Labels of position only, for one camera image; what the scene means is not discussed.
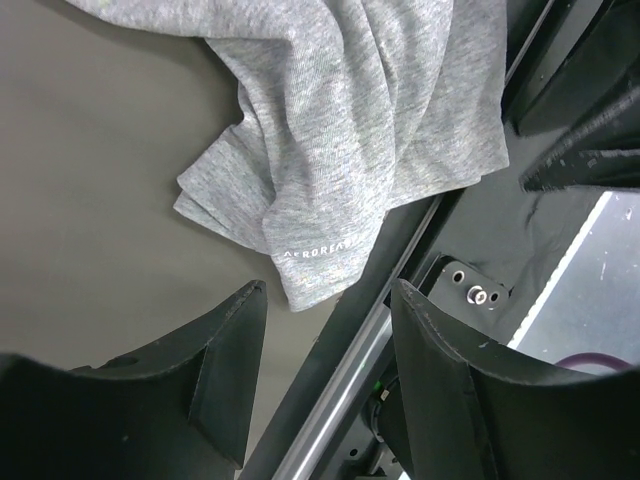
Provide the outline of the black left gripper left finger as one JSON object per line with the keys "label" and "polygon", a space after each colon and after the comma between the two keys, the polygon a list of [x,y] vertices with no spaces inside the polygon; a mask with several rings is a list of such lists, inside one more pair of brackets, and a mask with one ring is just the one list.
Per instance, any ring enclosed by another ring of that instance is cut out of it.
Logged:
{"label": "black left gripper left finger", "polygon": [[1,358],[5,479],[231,479],[245,463],[267,318],[253,280],[101,367]]}

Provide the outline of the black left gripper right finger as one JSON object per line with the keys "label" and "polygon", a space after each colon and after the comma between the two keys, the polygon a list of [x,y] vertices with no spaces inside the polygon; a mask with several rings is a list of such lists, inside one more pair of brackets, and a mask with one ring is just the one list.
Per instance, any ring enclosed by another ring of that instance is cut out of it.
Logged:
{"label": "black left gripper right finger", "polygon": [[593,375],[535,359],[442,312],[410,283],[391,291],[412,479],[635,479],[639,370]]}

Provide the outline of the grey adidas t-shirt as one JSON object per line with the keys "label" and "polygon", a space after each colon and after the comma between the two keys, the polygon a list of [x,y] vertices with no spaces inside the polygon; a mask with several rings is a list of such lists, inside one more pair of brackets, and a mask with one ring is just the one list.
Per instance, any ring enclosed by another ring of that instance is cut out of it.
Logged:
{"label": "grey adidas t-shirt", "polygon": [[175,210],[268,255],[293,311],[362,276],[386,214],[505,168],[503,1],[82,1],[204,40],[239,123],[177,179]]}

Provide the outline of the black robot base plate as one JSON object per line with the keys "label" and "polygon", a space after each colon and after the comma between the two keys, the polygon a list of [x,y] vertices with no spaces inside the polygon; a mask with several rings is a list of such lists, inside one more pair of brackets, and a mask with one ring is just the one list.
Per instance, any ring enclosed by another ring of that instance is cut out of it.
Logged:
{"label": "black robot base plate", "polygon": [[549,86],[606,1],[512,1],[503,100],[509,168],[462,191],[390,214],[363,279],[338,302],[251,454],[246,479],[397,478],[369,421],[396,375],[390,286],[429,292],[458,260],[505,291],[490,332],[509,340],[535,310],[607,203],[598,191],[526,193],[519,178],[560,135],[524,136],[534,113],[554,114]]}

